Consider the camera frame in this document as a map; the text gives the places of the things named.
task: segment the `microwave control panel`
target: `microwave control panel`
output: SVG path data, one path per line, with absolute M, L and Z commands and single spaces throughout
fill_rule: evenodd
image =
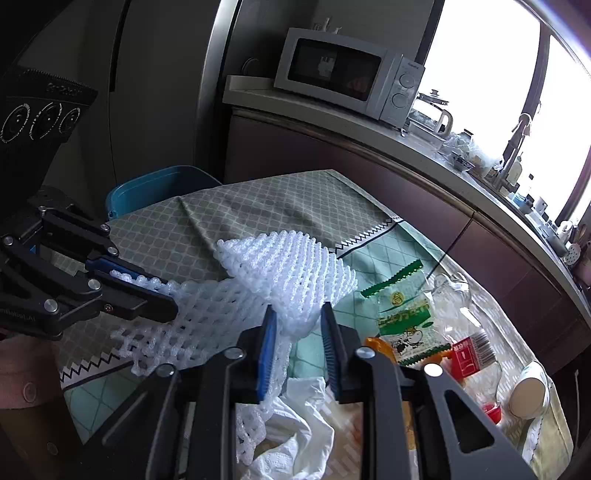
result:
M 402 128 L 417 96 L 425 67 L 403 57 L 379 119 Z

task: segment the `barcode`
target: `barcode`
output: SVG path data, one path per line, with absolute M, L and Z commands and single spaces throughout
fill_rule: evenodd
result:
M 491 341 L 484 330 L 470 335 L 474 352 L 478 359 L 480 370 L 496 362 L 495 353 L 492 351 Z

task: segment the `bright window pane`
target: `bright window pane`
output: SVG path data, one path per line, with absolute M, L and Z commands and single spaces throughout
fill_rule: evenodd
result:
M 514 0 L 446 0 L 420 92 L 439 90 L 453 131 L 468 129 L 500 157 L 530 88 L 539 38 L 540 23 Z M 421 104 L 415 108 L 431 114 Z
M 532 197 L 548 203 L 552 220 L 568 200 L 589 152 L 589 93 L 591 79 L 585 70 L 551 37 L 541 106 L 521 149 L 521 164 L 524 173 L 534 175 Z M 573 220 L 580 219 L 589 200 L 587 187 Z

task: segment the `zigzag trim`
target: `zigzag trim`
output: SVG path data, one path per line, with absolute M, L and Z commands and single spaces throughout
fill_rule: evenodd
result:
M 399 224 L 403 220 L 399 216 L 395 216 L 393 218 L 389 218 L 384 223 L 380 223 L 375 227 L 367 230 L 359 235 L 355 235 L 354 238 L 350 238 L 348 240 L 344 240 L 339 244 L 335 245 L 334 250 L 332 250 L 337 257 L 342 257 L 345 253 L 349 252 L 354 248 L 359 248 L 363 244 L 366 244 L 376 238 L 377 236 L 382 235 L 386 231 L 390 230 L 393 226 Z
M 64 367 L 61 370 L 61 389 L 88 382 L 92 378 L 101 377 L 106 372 L 129 363 L 131 361 L 128 358 L 122 358 L 116 349 L 112 349 L 110 353 L 102 352 L 100 358 L 93 356 L 89 362 L 81 360 L 80 365 L 72 363 L 70 368 Z

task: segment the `microwave window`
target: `microwave window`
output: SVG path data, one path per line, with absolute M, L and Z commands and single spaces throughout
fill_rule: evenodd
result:
M 348 95 L 365 102 L 381 58 L 332 43 L 301 38 L 287 78 Z

